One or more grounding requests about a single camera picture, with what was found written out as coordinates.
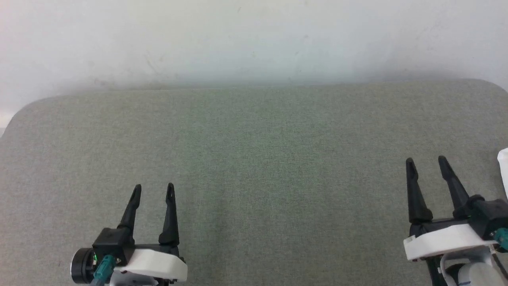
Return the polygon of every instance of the cable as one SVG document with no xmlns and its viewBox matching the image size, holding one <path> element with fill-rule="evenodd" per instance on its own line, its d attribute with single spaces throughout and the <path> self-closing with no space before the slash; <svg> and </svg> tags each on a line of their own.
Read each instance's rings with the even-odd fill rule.
<svg viewBox="0 0 508 286">
<path fill-rule="evenodd" d="M 113 274 L 116 260 L 112 255 L 106 255 L 93 274 L 91 286 L 104 286 L 109 277 Z"/>
</svg>

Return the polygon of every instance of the white wall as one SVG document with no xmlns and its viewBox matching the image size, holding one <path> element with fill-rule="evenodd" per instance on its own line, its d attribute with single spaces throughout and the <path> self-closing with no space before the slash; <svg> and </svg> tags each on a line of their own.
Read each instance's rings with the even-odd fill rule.
<svg viewBox="0 0 508 286">
<path fill-rule="evenodd" d="M 0 127 L 83 91 L 472 77 L 508 89 L 508 2 L 0 0 Z"/>
</svg>

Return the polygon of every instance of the white plastic part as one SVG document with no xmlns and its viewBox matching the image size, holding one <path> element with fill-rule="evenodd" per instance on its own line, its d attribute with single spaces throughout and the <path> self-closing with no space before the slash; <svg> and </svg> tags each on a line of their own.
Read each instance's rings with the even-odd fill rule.
<svg viewBox="0 0 508 286">
<path fill-rule="evenodd" d="M 497 154 L 497 161 L 499 161 L 499 169 L 501 170 L 504 190 L 506 192 L 506 196 L 508 196 L 508 148 L 499 151 L 499 154 Z"/>
<path fill-rule="evenodd" d="M 465 223 L 408 237 L 404 239 L 404 248 L 407 260 L 415 260 L 496 243 L 495 240 L 483 240 Z"/>
<path fill-rule="evenodd" d="M 443 275 L 443 278 L 448 286 L 457 286 L 453 277 L 446 271 L 446 261 L 448 260 L 456 260 L 456 259 L 468 259 L 470 263 L 482 263 L 490 268 L 492 268 L 492 260 L 491 255 L 495 253 L 494 248 L 492 246 L 479 246 L 475 248 L 459 250 L 455 252 L 445 253 L 441 257 L 439 269 L 440 273 Z"/>
<path fill-rule="evenodd" d="M 187 280 L 187 264 L 172 254 L 136 249 L 129 264 L 115 267 L 110 285 L 156 285 L 153 277 L 184 282 Z"/>
<path fill-rule="evenodd" d="M 504 282 L 492 266 L 483 262 L 475 262 L 460 268 L 459 285 L 504 286 Z"/>
</svg>

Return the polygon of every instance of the robotic arm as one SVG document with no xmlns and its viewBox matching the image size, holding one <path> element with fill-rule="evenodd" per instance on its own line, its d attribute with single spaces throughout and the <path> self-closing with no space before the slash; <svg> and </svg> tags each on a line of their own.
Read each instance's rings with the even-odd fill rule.
<svg viewBox="0 0 508 286">
<path fill-rule="evenodd" d="M 409 237 L 404 240 L 407 259 L 427 263 L 433 286 L 503 286 L 491 258 L 508 278 L 496 251 L 508 248 L 508 204 L 469 196 L 444 156 L 438 158 L 454 205 L 453 217 L 433 219 L 418 185 L 418 172 L 406 160 Z M 468 263 L 458 263 L 467 259 Z"/>
<path fill-rule="evenodd" d="M 75 283 L 114 286 L 169 285 L 187 280 L 187 264 L 180 256 L 175 188 L 169 183 L 166 217 L 158 244 L 135 244 L 136 210 L 141 198 L 137 185 L 120 224 L 101 231 L 92 248 L 81 248 L 71 262 Z"/>
</svg>

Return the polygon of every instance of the fabric texture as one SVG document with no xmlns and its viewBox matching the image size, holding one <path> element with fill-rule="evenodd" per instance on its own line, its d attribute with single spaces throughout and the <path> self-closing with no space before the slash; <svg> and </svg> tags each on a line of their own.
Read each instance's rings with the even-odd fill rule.
<svg viewBox="0 0 508 286">
<path fill-rule="evenodd" d="M 438 155 L 470 194 L 505 197 L 508 96 L 480 80 L 131 91 L 51 98 L 0 138 L 3 285 L 73 285 L 69 263 L 116 227 L 156 243 L 175 185 L 186 285 L 431 285 L 408 262 L 405 160 L 434 217 Z"/>
</svg>

